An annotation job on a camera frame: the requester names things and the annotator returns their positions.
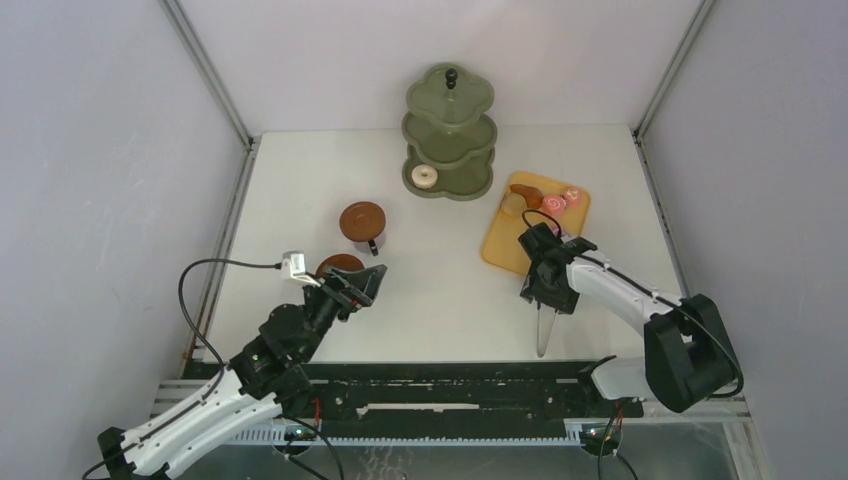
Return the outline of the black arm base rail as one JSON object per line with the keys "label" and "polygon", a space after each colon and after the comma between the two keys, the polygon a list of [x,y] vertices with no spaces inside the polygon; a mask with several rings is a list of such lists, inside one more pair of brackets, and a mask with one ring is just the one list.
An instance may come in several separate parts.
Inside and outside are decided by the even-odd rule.
{"label": "black arm base rail", "polygon": [[535,440],[562,438],[566,421],[643,414],[604,400],[588,361],[506,363],[312,363],[311,386],[283,412],[319,420],[351,440]]}

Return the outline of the green three-tier dessert stand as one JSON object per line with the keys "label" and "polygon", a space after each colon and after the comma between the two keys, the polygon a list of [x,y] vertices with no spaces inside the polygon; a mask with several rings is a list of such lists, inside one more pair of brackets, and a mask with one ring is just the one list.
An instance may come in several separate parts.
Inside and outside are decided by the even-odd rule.
{"label": "green three-tier dessert stand", "polygon": [[[487,115],[494,100],[488,80],[453,63],[431,67],[408,88],[401,132],[407,143],[402,180],[410,193],[471,201],[488,192],[498,137]],[[437,183],[428,190],[416,188],[410,178],[421,164],[438,171]]]}

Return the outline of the yellow serving tray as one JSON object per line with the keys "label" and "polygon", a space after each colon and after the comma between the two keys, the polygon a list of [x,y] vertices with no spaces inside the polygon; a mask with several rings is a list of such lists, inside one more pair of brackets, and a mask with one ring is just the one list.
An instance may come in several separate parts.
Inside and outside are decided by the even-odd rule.
{"label": "yellow serving tray", "polygon": [[580,188],[584,193],[582,204],[576,209],[566,209],[559,219],[550,217],[542,208],[537,213],[529,214],[526,218],[521,216],[511,218],[501,213],[500,205],[498,206],[493,222],[484,238],[481,257],[492,266],[523,276],[530,267],[530,260],[521,247],[518,238],[526,231],[527,226],[544,222],[553,232],[561,227],[563,234],[579,236],[582,234],[588,217],[591,196],[582,187],[538,174],[519,171],[509,177],[501,202],[505,195],[511,193],[509,189],[511,184],[526,184],[536,187],[544,194],[544,197],[560,195],[563,190],[571,186]]}

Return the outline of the white glazed donut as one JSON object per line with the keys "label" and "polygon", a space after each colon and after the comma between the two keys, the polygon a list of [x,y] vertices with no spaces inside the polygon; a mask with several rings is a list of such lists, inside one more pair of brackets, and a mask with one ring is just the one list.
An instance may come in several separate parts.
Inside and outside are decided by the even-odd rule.
{"label": "white glazed donut", "polygon": [[428,190],[438,181],[438,171],[426,164],[415,166],[410,173],[410,178],[416,188]]}

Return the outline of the black metal food tongs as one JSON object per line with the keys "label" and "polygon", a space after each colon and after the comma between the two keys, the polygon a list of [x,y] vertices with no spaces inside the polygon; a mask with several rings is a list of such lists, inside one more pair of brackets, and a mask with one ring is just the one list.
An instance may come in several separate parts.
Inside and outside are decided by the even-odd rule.
{"label": "black metal food tongs", "polygon": [[558,311],[540,302],[536,304],[536,355],[546,355]]}

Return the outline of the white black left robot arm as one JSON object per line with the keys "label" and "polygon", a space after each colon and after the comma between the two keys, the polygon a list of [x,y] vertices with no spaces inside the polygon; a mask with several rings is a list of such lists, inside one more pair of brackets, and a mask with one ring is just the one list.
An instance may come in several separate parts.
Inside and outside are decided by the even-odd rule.
{"label": "white black left robot arm", "polygon": [[285,254],[273,267],[302,284],[302,303],[275,307],[256,338],[175,406],[137,427],[104,430],[97,438],[99,464],[109,478],[175,479],[237,433],[310,409],[313,392],[304,365],[335,321],[373,305],[388,268],[330,267],[319,277],[306,270],[299,252]]}

